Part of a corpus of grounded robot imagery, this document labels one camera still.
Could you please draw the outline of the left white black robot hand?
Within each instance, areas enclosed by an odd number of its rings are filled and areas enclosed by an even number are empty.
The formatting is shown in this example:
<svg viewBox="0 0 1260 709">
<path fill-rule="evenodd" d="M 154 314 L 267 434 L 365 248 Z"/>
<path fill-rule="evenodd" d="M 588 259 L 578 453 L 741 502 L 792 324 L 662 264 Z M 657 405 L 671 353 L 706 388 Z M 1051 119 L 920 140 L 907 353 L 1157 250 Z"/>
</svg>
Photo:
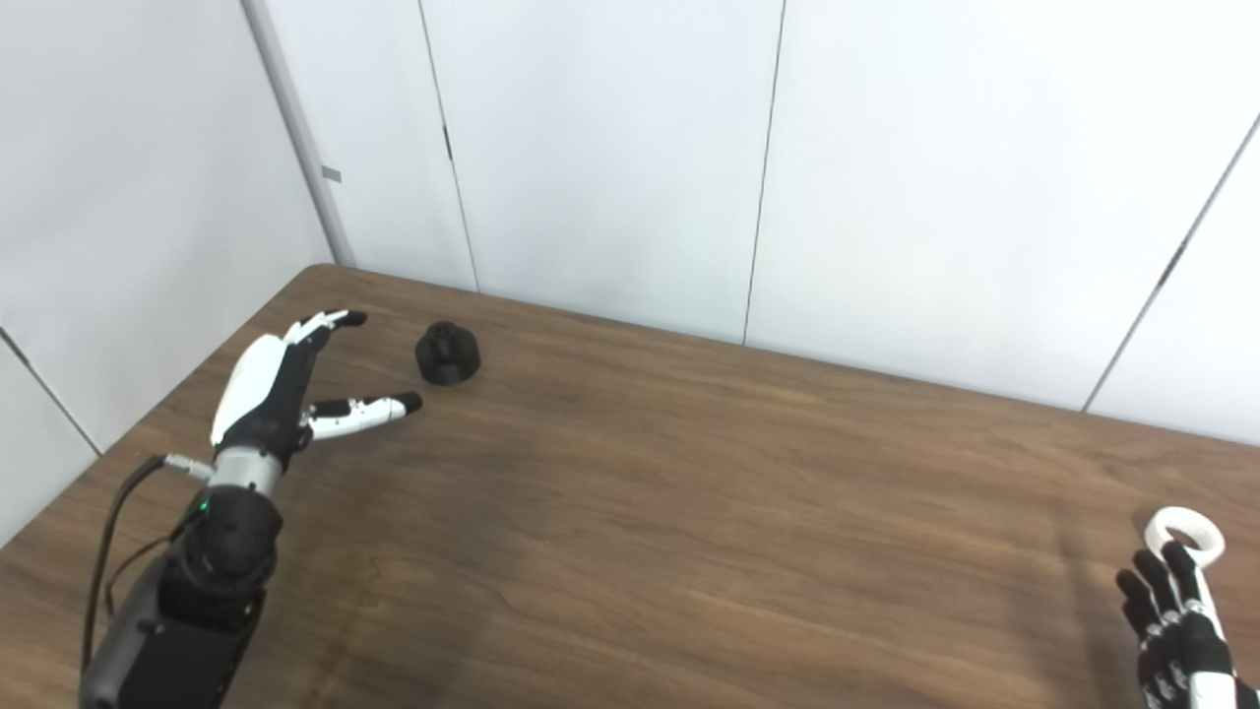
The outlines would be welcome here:
<svg viewBox="0 0 1260 709">
<path fill-rule="evenodd" d="M 284 335 L 262 335 L 239 355 L 215 411 L 215 452 L 248 447 L 289 463 L 311 441 L 344 438 L 413 416 L 423 407 L 415 390 L 378 398 L 306 400 L 320 351 L 338 329 L 359 327 L 364 311 L 318 311 Z"/>
</svg>

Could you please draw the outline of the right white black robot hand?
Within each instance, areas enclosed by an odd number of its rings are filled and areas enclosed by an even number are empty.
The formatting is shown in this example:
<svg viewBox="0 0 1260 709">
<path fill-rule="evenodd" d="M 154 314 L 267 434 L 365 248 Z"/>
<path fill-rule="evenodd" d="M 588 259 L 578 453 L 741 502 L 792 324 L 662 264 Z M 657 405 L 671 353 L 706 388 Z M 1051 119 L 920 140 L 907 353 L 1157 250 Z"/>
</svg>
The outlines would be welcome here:
<svg viewBox="0 0 1260 709">
<path fill-rule="evenodd" d="M 1257 708 L 1257 688 L 1240 678 L 1210 583 L 1179 539 L 1142 548 L 1115 576 L 1121 615 L 1137 636 L 1137 683 L 1144 708 Z"/>
</svg>

